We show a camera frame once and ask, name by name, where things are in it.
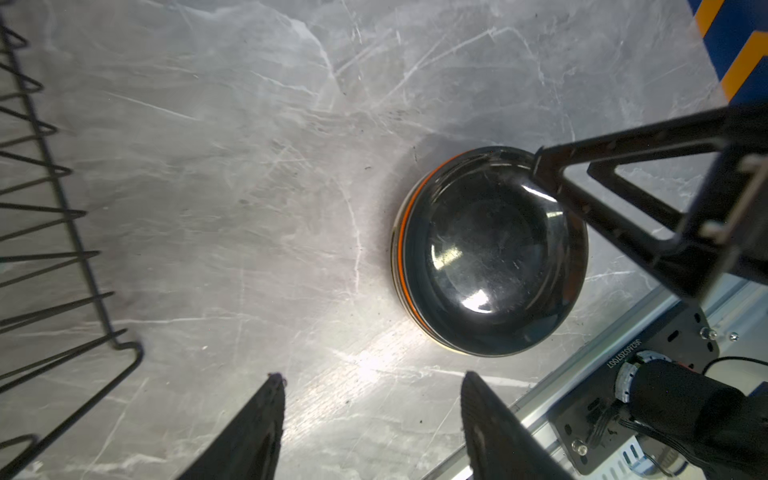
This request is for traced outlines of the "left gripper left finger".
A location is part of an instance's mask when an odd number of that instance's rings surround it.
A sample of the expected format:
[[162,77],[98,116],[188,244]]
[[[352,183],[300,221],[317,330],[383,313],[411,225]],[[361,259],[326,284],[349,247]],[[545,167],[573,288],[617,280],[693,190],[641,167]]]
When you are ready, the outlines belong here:
[[285,379],[272,373],[182,479],[272,479],[281,449]]

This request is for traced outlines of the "black wire dish rack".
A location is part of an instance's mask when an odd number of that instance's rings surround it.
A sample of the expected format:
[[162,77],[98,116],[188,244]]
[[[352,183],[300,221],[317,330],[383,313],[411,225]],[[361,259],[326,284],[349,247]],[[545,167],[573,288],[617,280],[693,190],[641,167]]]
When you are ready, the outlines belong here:
[[73,171],[54,160],[48,139],[57,134],[58,129],[42,120],[36,110],[34,98],[43,91],[44,86],[24,73],[19,60],[20,51],[28,46],[29,42],[23,35],[6,23],[1,25],[1,161],[34,167],[40,171],[35,178],[2,187],[1,240],[21,241],[47,230],[61,229],[68,245],[56,251],[45,248],[34,253],[2,253],[1,286],[10,289],[75,267],[80,272],[85,292],[73,300],[8,315],[1,320],[1,333],[7,336],[84,307],[93,309],[102,332],[94,339],[3,372],[1,391],[7,394],[104,345],[117,352],[131,352],[133,358],[114,378],[107,381],[50,432],[44,435],[18,434],[2,440],[2,450],[18,451],[1,467],[1,476],[4,479],[13,479],[22,473],[112,394],[144,359],[141,343],[124,340],[127,331],[114,328],[107,312],[105,301],[112,294],[99,288],[90,264],[100,253],[84,246],[77,227],[78,220],[87,213],[69,205],[62,185],[63,179],[72,175]]

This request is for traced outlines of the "orange plate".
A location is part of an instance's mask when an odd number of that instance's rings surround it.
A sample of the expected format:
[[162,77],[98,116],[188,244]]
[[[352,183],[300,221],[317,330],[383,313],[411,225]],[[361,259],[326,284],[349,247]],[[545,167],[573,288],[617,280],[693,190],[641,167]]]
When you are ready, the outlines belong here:
[[412,247],[408,247],[407,246],[407,241],[409,240],[409,233],[410,233],[410,228],[411,228],[411,224],[412,224],[412,220],[413,220],[413,213],[414,213],[415,205],[416,205],[417,201],[420,199],[420,197],[422,196],[422,192],[426,188],[427,184],[434,177],[436,177],[439,173],[442,173],[449,165],[455,164],[458,161],[459,158],[461,158],[461,157],[463,157],[465,155],[466,155],[466,152],[462,152],[461,154],[456,155],[456,156],[454,156],[454,157],[444,161],[442,164],[440,164],[439,166],[437,166],[434,169],[432,169],[431,171],[429,171],[426,175],[424,175],[420,180],[418,180],[414,184],[414,186],[411,188],[411,190],[408,192],[408,194],[410,192],[413,192],[415,194],[415,197],[411,201],[411,204],[409,205],[409,208],[408,208],[408,211],[407,211],[407,213],[409,214],[408,220],[407,221],[403,221],[403,232],[400,234],[401,246],[399,247],[399,253],[401,254],[401,260],[400,260],[399,268],[400,268],[401,279],[407,285],[407,288],[408,288],[408,291],[409,291],[409,294],[408,294],[409,303],[410,303],[411,307],[414,309],[414,312],[418,312],[419,313],[423,324],[425,326],[431,327],[436,332],[436,334],[439,335],[440,337],[441,337],[441,335],[438,334],[437,331],[426,321],[424,315],[422,314],[422,312],[420,311],[418,305],[416,304],[415,297],[414,297],[414,294],[412,292],[412,288],[411,288],[410,283],[409,283],[409,274],[408,274],[408,264],[409,264],[409,262],[408,262],[408,260],[409,260],[408,254],[409,254],[409,251],[412,250]]

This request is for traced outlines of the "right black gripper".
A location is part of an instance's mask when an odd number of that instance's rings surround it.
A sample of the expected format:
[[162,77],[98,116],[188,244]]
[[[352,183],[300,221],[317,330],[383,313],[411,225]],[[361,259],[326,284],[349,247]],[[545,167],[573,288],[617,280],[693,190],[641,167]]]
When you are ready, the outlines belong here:
[[[621,166],[714,153],[685,211],[618,174]],[[588,176],[666,230],[660,239],[566,176]],[[533,180],[682,300],[724,273],[767,283],[767,104],[738,105],[568,144],[534,155]]]

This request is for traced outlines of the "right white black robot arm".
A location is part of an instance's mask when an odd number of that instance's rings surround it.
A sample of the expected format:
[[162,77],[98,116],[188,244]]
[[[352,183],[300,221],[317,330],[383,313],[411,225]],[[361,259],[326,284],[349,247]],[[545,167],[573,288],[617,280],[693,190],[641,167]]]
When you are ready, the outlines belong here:
[[[711,153],[686,212],[623,179],[623,165]],[[533,177],[688,303],[724,274],[767,280],[767,107],[727,106],[539,150]],[[767,400],[665,360],[625,363],[614,391],[629,426],[710,479],[767,474]]]

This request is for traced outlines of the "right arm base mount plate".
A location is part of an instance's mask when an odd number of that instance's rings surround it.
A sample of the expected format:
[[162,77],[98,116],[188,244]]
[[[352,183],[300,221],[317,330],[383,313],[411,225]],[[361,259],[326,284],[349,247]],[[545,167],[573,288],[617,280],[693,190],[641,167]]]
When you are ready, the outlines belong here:
[[657,316],[628,341],[607,349],[590,374],[549,410],[548,421],[575,472],[604,470],[610,478],[627,473],[642,457],[637,432],[620,424],[654,403],[669,406],[673,382],[684,367],[699,372],[719,352],[700,332],[709,326],[698,307],[682,302]]

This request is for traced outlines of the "black plate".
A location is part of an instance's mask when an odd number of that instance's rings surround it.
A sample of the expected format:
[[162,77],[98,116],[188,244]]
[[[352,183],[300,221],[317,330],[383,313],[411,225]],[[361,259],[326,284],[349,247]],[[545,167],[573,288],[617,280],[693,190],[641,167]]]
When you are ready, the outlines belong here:
[[416,304],[467,355],[532,348],[581,292],[586,225],[532,181],[532,165],[533,155],[516,148],[467,151],[415,205],[407,246]]

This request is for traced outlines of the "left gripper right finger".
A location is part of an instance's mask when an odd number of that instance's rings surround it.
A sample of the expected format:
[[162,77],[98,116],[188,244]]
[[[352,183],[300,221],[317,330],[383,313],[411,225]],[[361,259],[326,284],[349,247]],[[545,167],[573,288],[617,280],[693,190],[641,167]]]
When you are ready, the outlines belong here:
[[568,479],[510,409],[474,371],[461,385],[466,450],[475,479]]

